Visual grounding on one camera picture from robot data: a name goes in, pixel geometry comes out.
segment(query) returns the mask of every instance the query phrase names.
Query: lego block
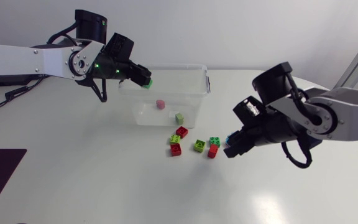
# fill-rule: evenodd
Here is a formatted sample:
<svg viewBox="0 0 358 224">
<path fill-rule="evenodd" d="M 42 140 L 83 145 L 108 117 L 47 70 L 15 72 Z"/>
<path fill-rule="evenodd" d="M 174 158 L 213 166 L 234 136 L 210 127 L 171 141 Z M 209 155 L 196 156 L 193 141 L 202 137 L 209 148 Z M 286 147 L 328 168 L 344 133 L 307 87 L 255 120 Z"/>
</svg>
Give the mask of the lego block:
<svg viewBox="0 0 358 224">
<path fill-rule="evenodd" d="M 153 84 L 153 80 L 150 80 L 150 83 L 148 85 L 142 86 L 143 88 L 149 89 Z"/>
<path fill-rule="evenodd" d="M 172 156 L 179 156 L 181 154 L 181 148 L 179 144 L 171 145 L 171 154 Z"/>
<path fill-rule="evenodd" d="M 188 130 L 182 126 L 177 129 L 177 135 L 179 135 L 180 138 L 184 138 L 187 135 L 187 132 Z"/>
<path fill-rule="evenodd" d="M 218 146 L 215 144 L 211 145 L 208 151 L 208 157 L 211 159 L 215 158 L 217 152 L 218 152 Z"/>
<path fill-rule="evenodd" d="M 171 140 L 169 141 L 169 144 L 179 144 L 180 143 L 180 136 L 173 134 L 171 136 Z"/>
<path fill-rule="evenodd" d="M 165 108 L 165 102 L 163 100 L 157 100 L 155 103 L 157 104 L 158 109 L 162 110 Z"/>
<path fill-rule="evenodd" d="M 177 121 L 177 123 L 178 123 L 179 125 L 182 125 L 183 122 L 184 122 L 184 117 L 183 117 L 183 115 L 182 115 L 181 113 L 177 113 L 177 114 L 175 115 L 175 119 L 176 119 L 176 121 Z"/>
<path fill-rule="evenodd" d="M 197 139 L 196 143 L 194 144 L 194 150 L 198 152 L 203 152 L 204 148 L 205 142 Z"/>
<path fill-rule="evenodd" d="M 218 137 L 210 137 L 209 143 L 211 143 L 211 145 L 215 144 L 218 147 L 221 147 L 221 140 Z"/>
</svg>

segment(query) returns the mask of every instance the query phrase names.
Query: yellow-green lego block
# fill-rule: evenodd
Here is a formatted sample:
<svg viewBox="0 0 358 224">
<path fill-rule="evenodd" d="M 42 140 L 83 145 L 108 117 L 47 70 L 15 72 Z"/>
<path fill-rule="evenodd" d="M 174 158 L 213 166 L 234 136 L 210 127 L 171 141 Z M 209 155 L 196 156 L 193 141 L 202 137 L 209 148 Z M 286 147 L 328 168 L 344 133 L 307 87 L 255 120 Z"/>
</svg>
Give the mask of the yellow-green lego block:
<svg viewBox="0 0 358 224">
<path fill-rule="evenodd" d="M 181 113 L 177 113 L 175 119 L 179 125 L 183 125 L 184 117 Z"/>
<path fill-rule="evenodd" d="M 204 148 L 205 142 L 197 139 L 196 143 L 194 144 L 194 150 L 198 152 L 203 152 Z"/>
<path fill-rule="evenodd" d="M 180 143 L 180 136 L 173 134 L 171 136 L 171 140 L 169 140 L 169 144 L 179 144 Z"/>
</svg>

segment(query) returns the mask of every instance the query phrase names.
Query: white wall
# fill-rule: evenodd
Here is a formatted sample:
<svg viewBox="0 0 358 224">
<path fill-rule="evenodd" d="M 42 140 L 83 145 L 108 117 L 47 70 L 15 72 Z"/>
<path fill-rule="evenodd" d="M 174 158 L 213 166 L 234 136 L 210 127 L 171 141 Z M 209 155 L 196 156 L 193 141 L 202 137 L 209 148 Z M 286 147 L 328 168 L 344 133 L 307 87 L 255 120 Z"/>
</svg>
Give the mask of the white wall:
<svg viewBox="0 0 358 224">
<path fill-rule="evenodd" d="M 106 16 L 108 37 L 135 42 L 136 62 L 265 70 L 289 61 L 295 76 L 332 88 L 358 51 L 358 0 L 0 0 L 0 44 L 45 43 L 75 9 Z"/>
</svg>

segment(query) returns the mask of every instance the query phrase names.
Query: green block in gripper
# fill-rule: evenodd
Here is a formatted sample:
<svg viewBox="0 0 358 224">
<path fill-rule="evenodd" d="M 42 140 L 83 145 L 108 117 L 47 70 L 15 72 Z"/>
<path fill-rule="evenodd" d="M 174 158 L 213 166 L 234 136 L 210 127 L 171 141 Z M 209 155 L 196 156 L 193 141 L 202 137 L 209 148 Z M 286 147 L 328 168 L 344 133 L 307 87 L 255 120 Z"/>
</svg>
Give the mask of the green block in gripper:
<svg viewBox="0 0 358 224">
<path fill-rule="evenodd" d="M 173 134 L 171 136 L 171 140 L 169 140 L 169 144 L 179 144 L 179 142 L 180 142 L 180 136 L 176 134 Z"/>
<path fill-rule="evenodd" d="M 211 145 L 217 145 L 218 147 L 221 147 L 221 140 L 218 137 L 210 137 L 209 138 L 209 143 L 211 143 Z"/>
<path fill-rule="evenodd" d="M 205 148 L 205 142 L 197 139 L 196 143 L 194 144 L 194 150 L 198 152 L 203 152 L 204 148 Z"/>
<path fill-rule="evenodd" d="M 149 89 L 153 84 L 153 80 L 150 80 L 149 84 L 148 85 L 144 85 L 142 86 L 143 88 L 146 88 L 146 89 Z"/>
</svg>

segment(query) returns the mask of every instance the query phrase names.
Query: metal arm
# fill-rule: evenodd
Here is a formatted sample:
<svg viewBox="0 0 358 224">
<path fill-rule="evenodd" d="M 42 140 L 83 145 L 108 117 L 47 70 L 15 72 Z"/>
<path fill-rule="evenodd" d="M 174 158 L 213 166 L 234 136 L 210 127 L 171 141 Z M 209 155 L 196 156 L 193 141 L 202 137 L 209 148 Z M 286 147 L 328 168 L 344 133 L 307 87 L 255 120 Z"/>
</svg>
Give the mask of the metal arm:
<svg viewBox="0 0 358 224">
<path fill-rule="evenodd" d="M 312 114 L 321 118 L 319 125 L 304 117 L 288 96 L 269 106 L 306 128 L 307 133 L 316 139 L 358 140 L 358 90 L 337 88 L 310 98 L 305 106 Z"/>
</svg>

